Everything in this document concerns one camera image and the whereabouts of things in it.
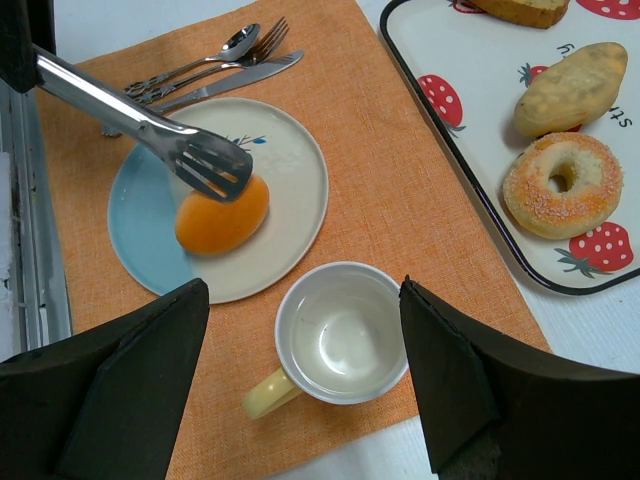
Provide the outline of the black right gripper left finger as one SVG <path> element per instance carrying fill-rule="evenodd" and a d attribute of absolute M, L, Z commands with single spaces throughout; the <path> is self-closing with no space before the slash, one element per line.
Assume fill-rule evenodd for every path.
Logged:
<path fill-rule="evenodd" d="M 163 479 L 208 315 L 194 279 L 1 364 L 4 479 Z"/>

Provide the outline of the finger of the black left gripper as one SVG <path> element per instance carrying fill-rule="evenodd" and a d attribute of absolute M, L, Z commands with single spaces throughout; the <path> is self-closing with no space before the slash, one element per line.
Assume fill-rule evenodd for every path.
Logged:
<path fill-rule="evenodd" d="M 23 94 L 38 81 L 33 45 L 54 52 L 54 3 L 1 0 L 0 4 L 1 78 Z"/>

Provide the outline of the sesame bread roll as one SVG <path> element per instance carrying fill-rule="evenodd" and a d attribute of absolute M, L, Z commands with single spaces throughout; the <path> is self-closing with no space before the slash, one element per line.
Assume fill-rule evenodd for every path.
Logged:
<path fill-rule="evenodd" d="M 242 195 L 231 203 L 192 191 L 177 211 L 176 239 L 193 254 L 226 253 L 256 232 L 266 218 L 269 201 L 269 187 L 259 175 L 253 175 Z"/>

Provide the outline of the silver serving tongs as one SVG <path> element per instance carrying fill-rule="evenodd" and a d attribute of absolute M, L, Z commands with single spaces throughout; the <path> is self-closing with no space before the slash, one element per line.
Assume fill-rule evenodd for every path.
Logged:
<path fill-rule="evenodd" d="M 251 155 L 230 140 L 152 112 L 35 45 L 38 86 L 144 145 L 178 178 L 219 202 L 245 190 Z"/>

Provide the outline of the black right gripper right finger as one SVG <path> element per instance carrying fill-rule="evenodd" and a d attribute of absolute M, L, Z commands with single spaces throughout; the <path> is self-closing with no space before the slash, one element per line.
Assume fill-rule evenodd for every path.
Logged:
<path fill-rule="evenodd" d="M 441 479 L 635 479 L 639 378 L 522 343 L 413 280 L 405 348 Z"/>

